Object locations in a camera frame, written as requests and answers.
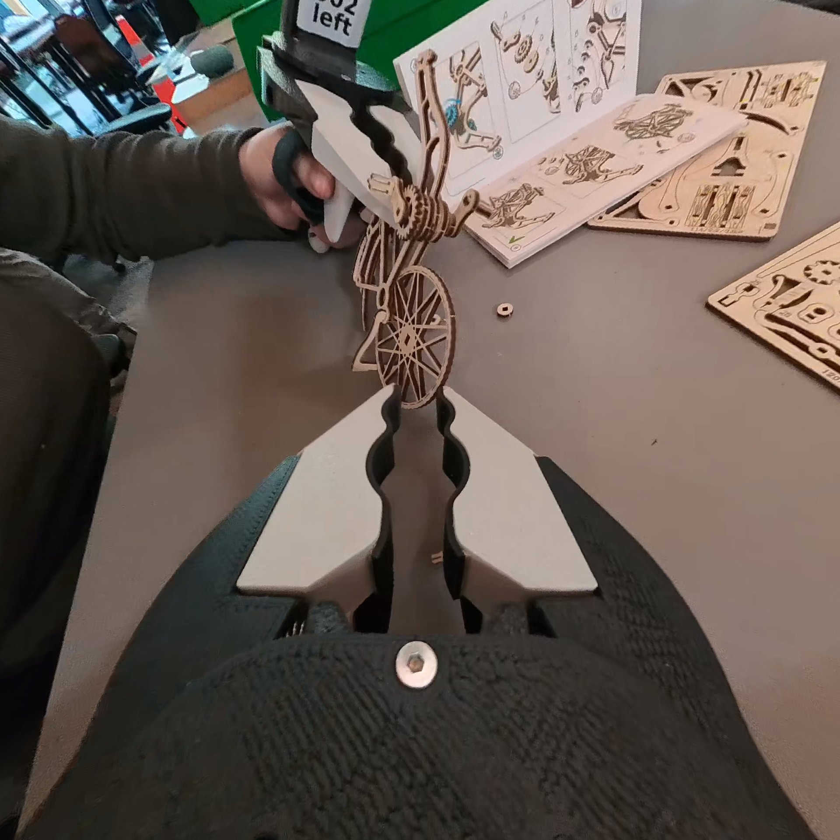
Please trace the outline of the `person's left hand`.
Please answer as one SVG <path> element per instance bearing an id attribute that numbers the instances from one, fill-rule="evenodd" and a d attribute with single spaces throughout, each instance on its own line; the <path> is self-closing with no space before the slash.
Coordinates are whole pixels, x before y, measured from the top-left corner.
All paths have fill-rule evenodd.
<path id="1" fill-rule="evenodd" d="M 323 226 L 312 225 L 298 203 L 278 183 L 272 161 L 277 144 L 287 135 L 296 134 L 288 123 L 278 123 L 263 129 L 248 139 L 239 149 L 238 161 L 251 195 L 280 228 L 299 233 L 304 227 L 325 245 L 336 249 L 350 249 L 357 245 L 366 231 L 366 222 L 358 215 L 347 218 L 341 236 L 331 241 Z M 335 179 L 305 148 L 293 162 L 292 179 L 312 195 L 329 200 L 333 197 Z"/>

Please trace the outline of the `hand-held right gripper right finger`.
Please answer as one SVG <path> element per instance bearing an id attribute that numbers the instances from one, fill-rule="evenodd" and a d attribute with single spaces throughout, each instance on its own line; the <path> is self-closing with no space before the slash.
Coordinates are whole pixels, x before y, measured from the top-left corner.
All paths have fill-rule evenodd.
<path id="1" fill-rule="evenodd" d="M 437 394 L 436 420 L 453 490 L 444 579 L 465 617 L 594 594 L 595 576 L 530 447 L 449 386 Z"/>

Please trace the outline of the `wooden spoked model wheel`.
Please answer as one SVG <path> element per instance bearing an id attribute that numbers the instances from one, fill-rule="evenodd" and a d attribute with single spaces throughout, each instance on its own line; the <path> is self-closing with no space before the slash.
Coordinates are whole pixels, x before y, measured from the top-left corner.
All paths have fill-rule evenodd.
<path id="1" fill-rule="evenodd" d="M 405 268 L 388 285 L 384 320 L 374 331 L 374 358 L 384 385 L 394 385 L 403 407 L 435 399 L 455 357 L 456 319 L 441 276 L 425 266 Z"/>

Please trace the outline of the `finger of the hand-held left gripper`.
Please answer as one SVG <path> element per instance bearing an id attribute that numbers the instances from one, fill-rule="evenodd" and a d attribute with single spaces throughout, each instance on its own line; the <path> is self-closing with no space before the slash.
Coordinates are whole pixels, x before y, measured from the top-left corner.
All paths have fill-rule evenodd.
<path id="1" fill-rule="evenodd" d="M 393 174 L 402 179 L 420 179 L 424 168 L 424 148 L 414 128 L 416 122 L 412 112 L 398 111 L 388 107 L 369 107 L 374 121 L 388 133 L 385 143 L 389 153 L 389 165 Z"/>
<path id="2" fill-rule="evenodd" d="M 324 203 L 328 241 L 341 240 L 354 199 L 393 225 L 395 174 L 375 151 L 371 137 L 352 121 L 351 105 L 321 86 L 310 86 L 310 105 L 317 115 L 311 127 L 311 153 L 336 181 L 332 198 Z"/>

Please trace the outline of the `laser-cut wooden parts sheet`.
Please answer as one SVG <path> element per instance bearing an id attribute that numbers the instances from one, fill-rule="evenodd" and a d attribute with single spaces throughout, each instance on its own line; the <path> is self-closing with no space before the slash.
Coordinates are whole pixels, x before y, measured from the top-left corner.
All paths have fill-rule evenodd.
<path id="1" fill-rule="evenodd" d="M 743 130 L 592 219 L 591 228 L 765 242 L 778 232 L 826 60 L 670 74 L 656 89 L 741 114 Z"/>
<path id="2" fill-rule="evenodd" d="M 707 307 L 839 388 L 839 224 L 712 293 Z"/>

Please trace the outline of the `person's dark clothed body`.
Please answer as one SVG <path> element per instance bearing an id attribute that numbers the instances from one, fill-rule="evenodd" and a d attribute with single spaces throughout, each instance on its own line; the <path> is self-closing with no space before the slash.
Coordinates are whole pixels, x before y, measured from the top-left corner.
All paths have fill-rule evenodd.
<path id="1" fill-rule="evenodd" d="M 14 838 L 136 332 L 35 257 L 1 257 L 2 838 Z"/>

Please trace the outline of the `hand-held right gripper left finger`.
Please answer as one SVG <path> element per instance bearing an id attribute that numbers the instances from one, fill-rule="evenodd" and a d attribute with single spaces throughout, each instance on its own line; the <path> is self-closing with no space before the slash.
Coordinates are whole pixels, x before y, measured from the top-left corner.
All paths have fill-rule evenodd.
<path id="1" fill-rule="evenodd" d="M 386 385 L 300 452 L 238 592 L 333 602 L 357 627 L 388 626 L 393 539 L 382 483 L 401 411 L 396 386 Z"/>

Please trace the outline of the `person's left forearm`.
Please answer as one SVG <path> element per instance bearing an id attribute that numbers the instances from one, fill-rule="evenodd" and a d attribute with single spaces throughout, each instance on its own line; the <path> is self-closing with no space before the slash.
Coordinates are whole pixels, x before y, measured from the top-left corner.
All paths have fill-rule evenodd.
<path id="1" fill-rule="evenodd" d="M 1 246 L 45 262 L 108 264 L 286 238 L 240 170 L 240 148 L 256 132 L 74 138 L 2 118 Z"/>

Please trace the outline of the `assembly instruction booklet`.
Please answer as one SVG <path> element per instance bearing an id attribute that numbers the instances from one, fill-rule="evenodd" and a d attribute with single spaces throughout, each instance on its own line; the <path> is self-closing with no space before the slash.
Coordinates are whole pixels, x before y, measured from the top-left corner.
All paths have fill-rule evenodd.
<path id="1" fill-rule="evenodd" d="M 637 93 L 639 1 L 486 2 L 394 58 L 418 108 L 432 62 L 449 138 L 442 197 L 511 268 L 746 127 L 735 112 Z"/>

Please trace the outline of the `wooden bicycle model frame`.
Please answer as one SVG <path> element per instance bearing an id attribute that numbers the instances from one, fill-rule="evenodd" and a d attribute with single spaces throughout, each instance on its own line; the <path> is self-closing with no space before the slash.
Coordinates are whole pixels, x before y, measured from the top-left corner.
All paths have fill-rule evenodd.
<path id="1" fill-rule="evenodd" d="M 389 283 L 405 268 L 425 266 L 428 247 L 441 238 L 456 237 L 480 201 L 476 190 L 468 190 L 453 210 L 442 197 L 450 140 L 437 89 L 436 61 L 437 55 L 431 49 L 416 58 L 416 94 L 423 146 L 421 178 L 411 184 L 395 176 L 392 181 L 394 224 L 373 217 L 353 266 L 353 282 L 360 290 L 362 326 L 366 331 L 353 358 L 355 372 L 375 371 L 378 374 L 374 332 L 386 315 Z"/>

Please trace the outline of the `black office chair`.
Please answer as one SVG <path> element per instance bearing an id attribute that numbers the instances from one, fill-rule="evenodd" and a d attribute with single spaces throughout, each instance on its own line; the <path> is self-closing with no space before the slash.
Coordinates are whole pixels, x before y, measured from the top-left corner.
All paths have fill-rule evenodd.
<path id="1" fill-rule="evenodd" d="M 155 131 L 172 133 L 172 116 L 171 105 L 158 101 L 110 121 L 97 132 L 96 136 L 101 138 L 111 133 L 142 135 Z"/>

